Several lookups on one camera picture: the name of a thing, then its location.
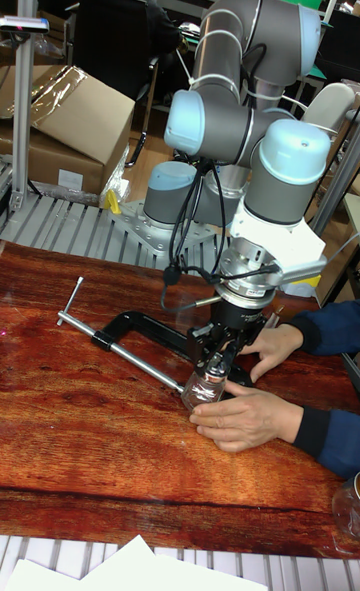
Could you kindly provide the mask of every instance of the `hand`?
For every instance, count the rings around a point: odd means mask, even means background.
[[[301,331],[290,324],[281,324],[277,329],[262,329],[255,342],[240,351],[240,355],[258,353],[260,356],[260,362],[250,371],[252,381],[256,382],[264,373],[284,362],[303,341]]]
[[[294,442],[304,413],[302,407],[229,380],[225,391],[236,397],[200,404],[193,410],[190,422],[198,425],[200,435],[211,438],[219,449],[229,453],[257,447],[274,438]]]

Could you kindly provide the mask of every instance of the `sleeve cuff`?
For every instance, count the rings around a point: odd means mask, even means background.
[[[300,349],[301,351],[306,351],[307,353],[313,353],[316,348],[321,344],[321,333],[320,329],[314,324],[312,320],[309,320],[305,315],[296,315],[290,322],[286,324],[290,324],[293,327],[296,327],[301,331],[304,336],[304,342],[302,343]]]
[[[330,411],[304,407],[303,419],[294,446],[317,459],[323,450],[329,424]]]

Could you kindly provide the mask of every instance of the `white paper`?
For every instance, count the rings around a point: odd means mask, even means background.
[[[156,556],[140,535],[80,581],[81,591],[152,589]]]
[[[19,560],[6,591],[266,591],[237,576],[156,556],[141,536],[88,573],[82,580]]]
[[[6,591],[79,591],[79,581],[30,560],[18,560]]]
[[[73,191],[81,191],[84,176],[75,171],[66,171],[59,169],[58,184],[62,187],[67,187]]]
[[[158,589],[171,591],[266,591],[267,587],[235,575],[206,569],[191,562],[182,562],[167,555],[156,556]]]

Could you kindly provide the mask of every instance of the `glass vial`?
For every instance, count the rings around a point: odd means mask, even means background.
[[[193,371],[181,394],[183,404],[192,411],[198,404],[218,402],[227,378],[223,357],[215,353],[203,375]]]
[[[360,473],[335,491],[332,510],[339,529],[360,538]]]

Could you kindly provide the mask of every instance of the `wood grain surface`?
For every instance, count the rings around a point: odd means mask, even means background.
[[[360,556],[333,522],[340,478],[277,440],[221,452],[174,391],[56,324],[80,275],[70,313],[94,329],[136,309],[185,333],[206,322],[207,308],[164,313],[158,271],[0,244],[0,533],[119,544],[140,533],[153,546]],[[211,294],[184,277],[167,302]],[[308,307],[279,294],[271,309],[286,319]],[[181,383],[192,371],[140,334],[122,344]],[[297,352],[258,387],[360,412],[339,357]]]

